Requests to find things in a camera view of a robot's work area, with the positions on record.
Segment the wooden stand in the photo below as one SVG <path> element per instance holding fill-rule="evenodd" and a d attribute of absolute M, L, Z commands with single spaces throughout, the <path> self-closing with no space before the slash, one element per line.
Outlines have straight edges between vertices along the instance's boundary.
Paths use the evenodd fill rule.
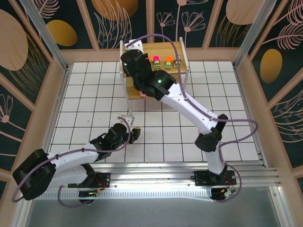
<path fill-rule="evenodd" d="M 181 73 L 185 74 L 185 79 L 183 81 L 183 86 L 185 88 L 186 83 L 187 83 L 188 73 L 189 73 L 189 63 L 187 60 L 186 51 L 185 51 L 182 37 L 179 38 L 179 42 L 174 42 L 174 44 L 177 48 L 178 54 L 181 56 Z M 180 82 L 179 78 L 178 78 L 178 69 L 173 68 L 173 65 L 172 65 L 171 70 L 166 70 L 164 68 L 166 57 L 170 55 L 174 58 L 174 56 L 175 56 L 174 49 L 172 48 L 170 43 L 165 42 L 165 43 L 143 44 L 143 50 L 144 50 L 144 53 L 148 53 L 152 58 L 153 58 L 153 56 L 158 55 L 160 58 L 160 63 L 161 63 L 161 70 L 166 71 L 171 76 L 173 76 L 177 80 L 177 82 Z M 125 53 L 125 46 L 123 45 L 122 41 L 120 41 L 120 56 L 123 53 Z M 127 101 L 127 105 L 128 105 L 129 114 L 133 115 L 132 100 L 146 99 L 146 98 L 151 98 L 151 97 L 147 96 L 147 97 L 142 98 L 139 95 L 139 91 L 134 88 L 133 79 L 131 77 L 126 77 L 126 74 L 123 72 L 121 60 L 120 60 L 120 76 L 121 76 L 121 81 L 122 81 L 123 88 L 124 88 L 124 93 L 125 93 L 125 97 L 126 97 L 126 101 Z"/>

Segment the white bracket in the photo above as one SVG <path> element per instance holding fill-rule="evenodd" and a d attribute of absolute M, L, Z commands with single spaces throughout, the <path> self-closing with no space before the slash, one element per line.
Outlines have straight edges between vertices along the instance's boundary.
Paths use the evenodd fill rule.
<path fill-rule="evenodd" d="M 132 44 L 129 47 L 126 47 L 129 43 L 124 44 L 126 50 L 128 50 L 128 51 L 129 50 L 140 50 L 143 53 L 143 45 L 142 45 L 141 40 L 138 42 L 135 42 L 134 44 Z"/>

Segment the wallpaper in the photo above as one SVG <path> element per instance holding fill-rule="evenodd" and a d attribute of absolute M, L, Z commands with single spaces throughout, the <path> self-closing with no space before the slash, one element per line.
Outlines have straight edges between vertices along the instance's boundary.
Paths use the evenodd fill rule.
<path fill-rule="evenodd" d="M 261 31 L 259 32 L 257 38 L 255 39 L 254 43 L 251 45 L 250 50 L 248 51 L 248 54 L 250 55 L 251 52 L 253 51 L 253 49 L 255 48 L 257 42 L 259 41 L 260 36 L 263 34 L 265 28 L 267 27 L 268 23 L 270 22 L 271 18 L 273 17 L 273 15 L 276 12 L 276 9 L 278 8 L 278 6 L 280 5 L 282 0 L 276 0 L 275 6 L 273 8 L 273 10 L 271 10 L 270 15 L 268 16 L 267 20 L 265 21 L 265 24 L 263 25 Z"/>
<path fill-rule="evenodd" d="M 301 192 L 303 194 L 303 177 L 297 179 L 299 187 L 301 188 Z"/>
<path fill-rule="evenodd" d="M 92 49 L 76 0 L 33 0 L 33 2 L 60 50 Z"/>
<path fill-rule="evenodd" d="M 303 165 L 303 80 L 271 112 L 292 167 Z"/>
<path fill-rule="evenodd" d="M 41 38 L 41 36 L 40 36 L 40 34 L 39 34 L 38 30 L 36 29 L 35 25 L 33 24 L 32 20 L 31 20 L 31 19 L 29 19 L 29 17 L 28 17 L 28 15 L 27 15 L 27 13 L 24 11 L 24 8 L 22 7 L 22 4 L 20 3 L 20 1 L 19 1 L 19 0 L 17 0 L 17 3 L 19 4 L 19 6 L 20 6 L 20 8 L 22 9 L 23 13 L 26 15 L 27 20 L 30 22 L 30 24 L 32 25 L 32 27 L 33 27 L 33 29 L 35 30 L 35 32 L 36 32 L 36 33 L 39 35 L 40 40 L 43 42 L 43 45 L 46 47 L 46 49 L 47 49 L 48 53 L 49 53 L 49 54 L 51 55 L 51 57 L 52 57 L 52 56 L 53 56 L 53 54 L 52 54 L 52 53 L 51 53 L 51 51 L 48 49 L 48 47 L 47 47 L 46 43 L 44 42 L 44 40 Z"/>
<path fill-rule="evenodd" d="M 5 186 L 6 186 L 6 182 L 0 181 L 0 201 L 1 201 L 2 195 L 4 193 Z"/>
<path fill-rule="evenodd" d="M 263 0 L 223 0 L 209 47 L 240 47 Z"/>
<path fill-rule="evenodd" d="M 147 34 L 146 0 L 85 0 L 100 49 Z"/>
<path fill-rule="evenodd" d="M 202 47 L 213 6 L 214 0 L 155 0 L 155 33 L 172 41 L 183 37 L 185 47 Z"/>
<path fill-rule="evenodd" d="M 269 101 L 303 67 L 303 1 L 289 0 L 252 64 Z"/>
<path fill-rule="evenodd" d="M 0 168 L 11 171 L 31 111 L 0 85 Z"/>
<path fill-rule="evenodd" d="M 0 4 L 0 73 L 35 103 L 49 61 L 8 1 Z"/>

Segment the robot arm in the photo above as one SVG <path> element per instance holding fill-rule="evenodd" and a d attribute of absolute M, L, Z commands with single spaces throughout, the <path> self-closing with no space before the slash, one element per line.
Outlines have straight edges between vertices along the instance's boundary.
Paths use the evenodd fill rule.
<path fill-rule="evenodd" d="M 182 95 L 180 84 L 170 74 L 163 70 L 152 71 L 148 54 L 143 54 L 140 50 L 128 50 L 121 56 L 121 61 L 126 74 L 133 78 L 134 87 L 137 90 L 173 107 L 199 129 L 200 134 L 195 144 L 206 154 L 208 170 L 213 174 L 210 178 L 222 181 L 226 166 L 220 160 L 218 147 L 221 143 L 225 122 L 209 119 L 187 100 L 190 99 L 197 107 L 215 119 L 227 119 L 227 116 L 224 114 L 218 116 L 205 109 L 187 93 L 185 98 Z"/>
<path fill-rule="evenodd" d="M 125 144 L 130 135 L 129 143 L 134 143 L 140 136 L 140 128 L 126 132 L 126 127 L 117 123 L 107 133 L 77 149 L 62 152 L 45 153 L 43 149 L 34 151 L 13 173 L 16 183 L 21 181 L 39 164 L 46 162 L 36 169 L 24 182 L 20 190 L 26 200 L 32 200 L 48 188 L 66 184 L 80 184 L 80 187 L 91 187 L 96 179 L 96 173 L 88 163 L 105 159 L 111 151 Z"/>

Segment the white grid floor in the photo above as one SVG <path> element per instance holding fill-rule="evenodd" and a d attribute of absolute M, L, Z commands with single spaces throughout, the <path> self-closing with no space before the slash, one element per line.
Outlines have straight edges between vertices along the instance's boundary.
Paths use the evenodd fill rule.
<path fill-rule="evenodd" d="M 117 62 L 76 62 L 62 102 L 51 151 L 88 143 L 127 114 L 127 104 Z M 231 62 L 190 62 L 186 91 L 207 109 L 229 118 L 247 118 Z M 113 152 L 103 162 L 206 161 L 194 142 L 198 130 L 185 117 L 155 99 L 133 100 L 141 136 L 125 150 Z M 246 122 L 227 123 L 223 142 L 250 132 Z M 226 161 L 258 160 L 253 138 L 223 147 Z"/>

